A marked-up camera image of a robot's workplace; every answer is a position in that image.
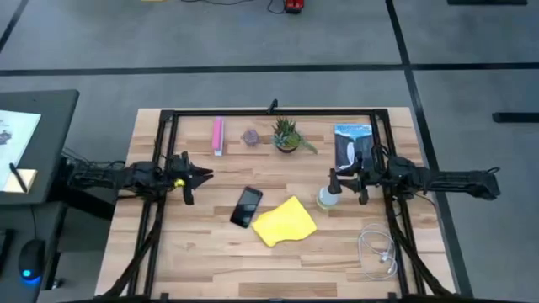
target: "blue package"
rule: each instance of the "blue package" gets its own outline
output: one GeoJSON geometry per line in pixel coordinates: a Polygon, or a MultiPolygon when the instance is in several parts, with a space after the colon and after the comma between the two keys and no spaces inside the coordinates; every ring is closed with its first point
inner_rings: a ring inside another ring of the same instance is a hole
{"type": "Polygon", "coordinates": [[[372,169],[372,126],[370,124],[336,124],[335,170],[345,169],[354,163],[355,153],[362,153],[363,169],[372,169]]]}

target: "floor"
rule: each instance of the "floor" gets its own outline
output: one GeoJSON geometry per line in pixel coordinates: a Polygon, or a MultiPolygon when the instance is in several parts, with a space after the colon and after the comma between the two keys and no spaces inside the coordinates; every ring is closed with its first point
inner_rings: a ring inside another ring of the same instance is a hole
{"type": "MultiPolygon", "coordinates": [[[[0,29],[11,28],[13,13],[24,9],[6,43],[0,40],[0,91],[78,89],[67,146],[85,157],[124,158],[142,107],[267,106],[274,98],[281,106],[408,106],[418,110],[422,127],[424,113],[441,168],[502,168],[499,199],[448,195],[473,294],[539,300],[539,129],[496,125],[490,117],[500,110],[539,110],[539,70],[531,69],[539,64],[376,70],[402,60],[384,0],[309,0],[298,16],[268,13],[265,0],[232,7],[179,0],[22,1],[0,3],[0,29]],[[332,66],[299,72],[182,68],[290,70],[304,64],[332,66]],[[414,99],[411,76],[419,92],[414,99]]],[[[525,7],[393,1],[413,64],[539,61],[538,1],[525,7]]],[[[104,227],[76,232],[81,215],[67,224],[64,241],[71,244],[65,251],[73,263],[84,258],[97,268],[106,224],[95,220],[104,227]],[[91,246],[80,247],[81,234],[93,239],[91,246]],[[94,255],[85,258],[83,252],[94,255]]],[[[61,274],[74,274],[73,268],[66,265],[61,274]]],[[[85,275],[79,295],[93,293],[93,274],[85,275]]]]}

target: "potted plant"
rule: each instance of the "potted plant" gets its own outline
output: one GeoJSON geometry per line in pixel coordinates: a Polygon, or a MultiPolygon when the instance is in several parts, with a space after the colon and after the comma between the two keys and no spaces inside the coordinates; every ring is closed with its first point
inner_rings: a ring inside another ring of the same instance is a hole
{"type": "Polygon", "coordinates": [[[296,122],[286,117],[278,117],[277,125],[273,126],[273,144],[278,150],[284,153],[291,153],[299,146],[306,147],[309,151],[318,154],[318,150],[311,143],[305,140],[296,131],[296,122]]]}

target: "small pot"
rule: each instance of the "small pot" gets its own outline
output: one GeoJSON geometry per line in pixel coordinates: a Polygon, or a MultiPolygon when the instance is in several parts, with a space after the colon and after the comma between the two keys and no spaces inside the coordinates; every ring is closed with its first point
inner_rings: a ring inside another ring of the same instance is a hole
{"type": "Polygon", "coordinates": [[[284,148],[280,148],[278,146],[276,146],[278,150],[280,150],[280,152],[282,153],[291,153],[293,151],[295,151],[297,149],[298,146],[294,147],[294,148],[291,148],[291,149],[284,149],[284,148]]]}

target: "computer mouse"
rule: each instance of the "computer mouse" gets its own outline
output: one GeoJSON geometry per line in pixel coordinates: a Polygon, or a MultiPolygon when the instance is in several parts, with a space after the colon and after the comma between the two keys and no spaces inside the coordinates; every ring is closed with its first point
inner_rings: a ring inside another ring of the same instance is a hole
{"type": "Polygon", "coordinates": [[[45,241],[34,239],[26,242],[19,254],[20,276],[28,281],[37,279],[43,272],[45,241]]]}

